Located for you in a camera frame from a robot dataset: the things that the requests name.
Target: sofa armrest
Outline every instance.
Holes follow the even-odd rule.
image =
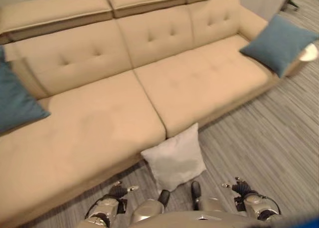
[[[314,61],[318,58],[318,49],[312,43],[308,45],[298,57],[289,65],[285,72],[286,77],[298,74],[307,63]]]
[[[255,13],[240,6],[239,33],[248,40],[254,40],[267,26],[268,22]]]

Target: blue object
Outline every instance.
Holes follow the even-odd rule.
[[[239,51],[272,69],[279,77],[319,34],[297,27],[279,15],[250,44]]]
[[[293,226],[292,228],[319,228],[319,217],[302,225]]]
[[[49,115],[11,71],[0,46],[0,133]]]

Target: gray striped carpet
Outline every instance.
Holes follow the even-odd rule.
[[[288,8],[280,14],[295,24],[319,31],[319,0],[294,0],[298,12]],[[245,178],[260,193],[275,199],[286,216],[319,213],[319,62],[299,75],[200,129],[207,171],[196,180],[208,196],[221,199],[227,211],[236,213],[234,194],[220,187]],[[110,184],[139,185],[128,195],[128,211],[119,215],[115,228],[125,228],[138,204],[156,198],[150,169],[139,162],[76,199],[56,208],[24,228],[72,228]],[[172,194],[166,212],[191,209],[190,183]]]

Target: sofa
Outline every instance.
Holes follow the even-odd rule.
[[[6,60],[51,112],[0,135],[3,228],[282,80],[238,51],[267,25],[239,0],[36,0],[1,11]],[[286,76],[304,64],[296,57]]]

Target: pillow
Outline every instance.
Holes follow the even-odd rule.
[[[299,28],[276,15],[255,40],[239,51],[282,77],[298,54],[317,39],[318,33]]]
[[[198,143],[198,124],[156,147],[142,151],[158,190],[173,191],[206,170]]]
[[[0,46],[0,133],[49,115],[10,70]]]

